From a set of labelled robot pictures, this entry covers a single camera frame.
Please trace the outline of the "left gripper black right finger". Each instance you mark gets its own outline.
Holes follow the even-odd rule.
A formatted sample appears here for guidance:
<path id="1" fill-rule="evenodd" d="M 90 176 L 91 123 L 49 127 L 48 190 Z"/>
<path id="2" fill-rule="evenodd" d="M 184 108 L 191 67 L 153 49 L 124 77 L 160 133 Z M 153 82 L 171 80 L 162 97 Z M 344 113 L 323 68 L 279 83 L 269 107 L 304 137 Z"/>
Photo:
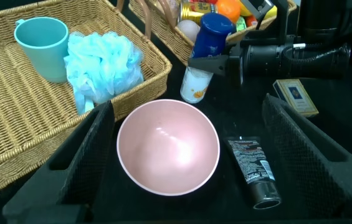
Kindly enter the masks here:
<path id="1" fill-rule="evenodd" d="M 309 215 L 352 218 L 352 154 L 274 96 L 262 117 Z"/>

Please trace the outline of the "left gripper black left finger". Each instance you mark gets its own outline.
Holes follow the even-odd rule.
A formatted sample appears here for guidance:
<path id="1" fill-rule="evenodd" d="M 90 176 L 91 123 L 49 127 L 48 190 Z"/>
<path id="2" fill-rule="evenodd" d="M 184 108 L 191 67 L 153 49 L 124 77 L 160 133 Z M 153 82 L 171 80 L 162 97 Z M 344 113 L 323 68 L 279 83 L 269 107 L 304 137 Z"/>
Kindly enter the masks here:
<path id="1" fill-rule="evenodd" d="M 83 223 L 105 170 L 114 125 L 111 101 L 93 109 L 4 206 L 7 222 Z"/>

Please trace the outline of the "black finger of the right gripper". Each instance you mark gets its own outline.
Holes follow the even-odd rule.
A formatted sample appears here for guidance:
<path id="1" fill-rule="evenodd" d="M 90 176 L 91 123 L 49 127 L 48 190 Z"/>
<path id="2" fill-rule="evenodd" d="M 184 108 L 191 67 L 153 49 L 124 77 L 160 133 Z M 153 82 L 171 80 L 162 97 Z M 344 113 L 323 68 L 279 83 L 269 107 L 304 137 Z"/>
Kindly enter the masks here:
<path id="1" fill-rule="evenodd" d="M 191 68 L 203 70 L 205 72 L 214 73 L 216 75 L 225 76 L 227 71 L 228 60 L 228 55 L 189 58 L 188 66 Z"/>

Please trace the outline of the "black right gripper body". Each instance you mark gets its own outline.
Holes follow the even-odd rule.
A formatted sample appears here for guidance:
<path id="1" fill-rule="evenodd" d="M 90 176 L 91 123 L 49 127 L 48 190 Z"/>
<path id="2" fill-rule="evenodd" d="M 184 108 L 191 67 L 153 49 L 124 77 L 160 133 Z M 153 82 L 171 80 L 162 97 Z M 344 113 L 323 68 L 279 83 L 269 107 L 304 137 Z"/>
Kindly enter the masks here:
<path id="1" fill-rule="evenodd" d="M 234 86 L 241 86 L 247 77 L 281 77 L 282 52 L 285 45 L 229 45 L 227 78 Z"/>

